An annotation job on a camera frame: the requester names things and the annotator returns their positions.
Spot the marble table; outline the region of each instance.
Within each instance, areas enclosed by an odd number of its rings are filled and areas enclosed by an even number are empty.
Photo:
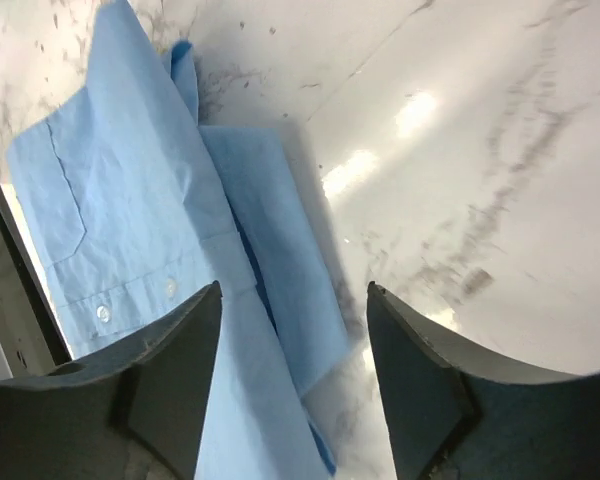
[[[98,0],[0,0],[0,180],[83,81]],[[600,0],[135,0],[188,37],[203,117],[276,128],[355,341],[307,403],[339,480],[395,472],[376,280],[479,343],[600,370]],[[21,228],[26,234],[26,225]]]

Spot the shirt button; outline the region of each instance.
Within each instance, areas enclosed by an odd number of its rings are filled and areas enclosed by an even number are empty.
[[[178,284],[173,278],[167,279],[167,297],[173,298],[176,294],[176,290],[178,290]]]
[[[102,323],[107,323],[109,320],[111,320],[111,311],[104,305],[100,305],[96,309],[96,315]]]

